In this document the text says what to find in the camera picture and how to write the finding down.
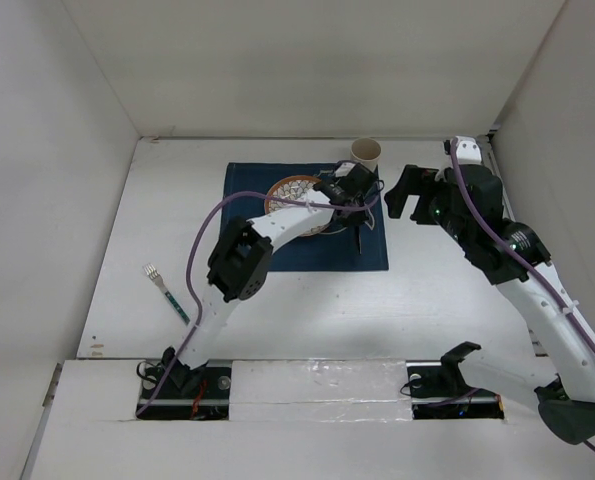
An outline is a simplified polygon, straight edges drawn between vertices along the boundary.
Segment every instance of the white wall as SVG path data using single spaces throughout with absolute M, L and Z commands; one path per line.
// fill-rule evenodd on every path
M 59 0 L 0 0 L 0 479 L 73 355 L 137 133 Z
M 564 7 L 493 144 L 517 218 L 595 328 L 595 0 Z
M 65 0 L 143 135 L 487 133 L 563 0 Z

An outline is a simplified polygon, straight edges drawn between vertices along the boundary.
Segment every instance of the white table surface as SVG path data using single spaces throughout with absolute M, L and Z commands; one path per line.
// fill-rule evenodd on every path
M 184 327 L 142 266 L 152 262 L 189 315 L 186 260 L 200 223 L 222 198 L 229 162 L 334 162 L 350 140 L 139 142 L 78 350 L 83 358 L 160 357 Z M 404 165 L 439 167 L 439 141 L 382 141 L 386 190 Z M 438 227 L 384 218 L 390 270 L 269 274 L 235 311 L 212 358 L 438 358 L 470 340 L 509 358 L 532 356 L 523 319 Z M 193 281 L 203 289 L 216 217 Z
M 595 480 L 595 454 L 511 402 L 504 421 L 411 421 L 396 363 L 236 362 L 222 422 L 135 420 L 135 364 L 66 362 L 32 480 Z M 343 421 L 366 405 L 401 418 Z

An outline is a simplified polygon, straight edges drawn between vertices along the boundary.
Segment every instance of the red wire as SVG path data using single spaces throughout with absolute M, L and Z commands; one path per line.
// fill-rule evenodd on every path
M 207 386 L 208 386 L 208 382 L 206 380 L 203 380 L 201 382 L 201 387 L 199 388 L 199 393 L 197 394 L 197 396 L 195 397 L 195 400 L 193 401 L 193 412 L 190 414 L 191 420 L 193 418 L 195 418 L 195 415 L 197 415 L 197 412 L 199 411 L 199 402 L 201 401 L 202 397 L 204 396 L 204 393 L 206 393 Z

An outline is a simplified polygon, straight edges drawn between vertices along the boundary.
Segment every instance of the blue mat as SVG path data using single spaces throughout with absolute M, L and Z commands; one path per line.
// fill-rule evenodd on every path
M 252 190 L 267 193 L 279 180 L 291 175 L 330 175 L 332 163 L 230 163 L 226 170 L 224 197 L 235 192 Z M 353 229 L 337 235 L 299 237 L 273 254 L 272 272 L 368 272 L 388 270 L 388 252 L 384 232 L 381 201 L 372 209 L 375 228 L 361 227 L 362 253 L 355 245 Z M 221 229 L 235 216 L 253 218 L 264 215 L 264 202 L 256 198 L 242 198 L 222 210 Z M 331 225 L 327 231 L 339 229 Z

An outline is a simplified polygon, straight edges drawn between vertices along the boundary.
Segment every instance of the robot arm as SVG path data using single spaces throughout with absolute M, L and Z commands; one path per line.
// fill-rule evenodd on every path
M 309 190 L 308 203 L 330 204 L 322 192 Z M 334 210 L 287 206 L 263 217 L 234 218 L 221 235 L 208 260 L 208 284 L 202 296 L 203 321 L 180 352 L 179 360 L 191 369 L 204 365 L 210 348 L 228 317 L 266 281 L 273 253 L 291 240 L 330 223 Z
M 451 144 L 445 147 L 449 153 Z M 385 195 L 389 216 L 399 218 L 407 197 L 418 195 L 411 219 L 421 225 L 441 226 L 460 245 L 466 259 L 519 311 L 555 367 L 536 360 L 510 362 L 466 342 L 442 357 L 444 378 L 450 379 L 456 395 L 479 387 L 527 405 L 539 412 L 559 438 L 580 443 L 595 435 L 595 354 L 566 314 L 574 312 L 594 344 L 595 334 L 563 289 L 537 234 L 503 217 L 501 180 L 482 165 L 475 140 L 458 137 L 454 154 L 477 211 L 537 275 L 560 292 L 569 308 L 560 309 L 535 275 L 480 227 L 464 202 L 452 166 L 440 170 L 406 166 L 398 184 Z

